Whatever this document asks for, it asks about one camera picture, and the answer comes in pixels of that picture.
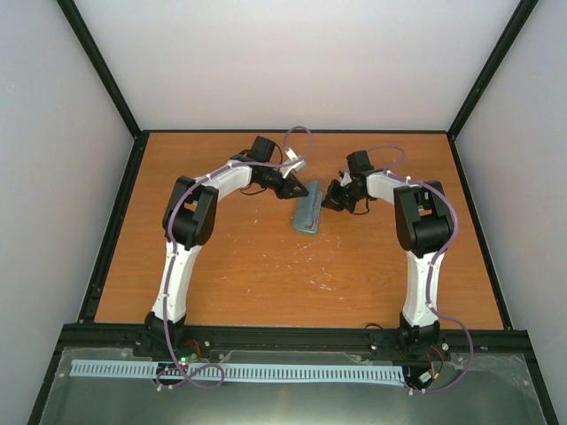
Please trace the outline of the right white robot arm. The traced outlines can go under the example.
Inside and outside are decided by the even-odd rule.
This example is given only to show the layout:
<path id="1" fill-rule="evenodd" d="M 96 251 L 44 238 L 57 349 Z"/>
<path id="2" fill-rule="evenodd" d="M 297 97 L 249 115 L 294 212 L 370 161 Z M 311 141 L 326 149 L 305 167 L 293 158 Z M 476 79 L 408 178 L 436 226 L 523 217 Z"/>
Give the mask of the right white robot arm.
<path id="1" fill-rule="evenodd" d="M 398 243 L 407 255 L 407 294 L 397 347 L 415 358 L 439 340 L 440 267 L 458 229 L 456 212 L 438 181 L 402 177 L 375 168 L 367 151 L 346 157 L 346 170 L 331 181 L 322 207 L 354 213 L 358 202 L 383 200 L 394 208 Z"/>

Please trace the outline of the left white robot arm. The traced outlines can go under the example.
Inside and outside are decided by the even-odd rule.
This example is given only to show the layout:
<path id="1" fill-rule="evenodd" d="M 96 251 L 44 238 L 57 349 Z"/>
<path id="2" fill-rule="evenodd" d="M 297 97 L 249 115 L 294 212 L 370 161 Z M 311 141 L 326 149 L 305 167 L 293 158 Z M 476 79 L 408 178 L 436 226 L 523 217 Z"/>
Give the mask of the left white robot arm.
<path id="1" fill-rule="evenodd" d="M 313 145 L 310 143 L 299 156 L 289 146 L 289 136 L 284 135 L 282 158 L 277 163 L 270 161 L 276 143 L 257 136 L 251 148 L 240 151 L 212 172 L 197 178 L 177 178 L 162 220 L 166 259 L 159 294 L 144 321 L 154 347 L 163 355 L 175 356 L 183 349 L 191 275 L 199 253 L 214 232 L 220 201 L 252 184 L 273 190 L 279 199 L 309 195 L 297 172 L 306 166 Z"/>

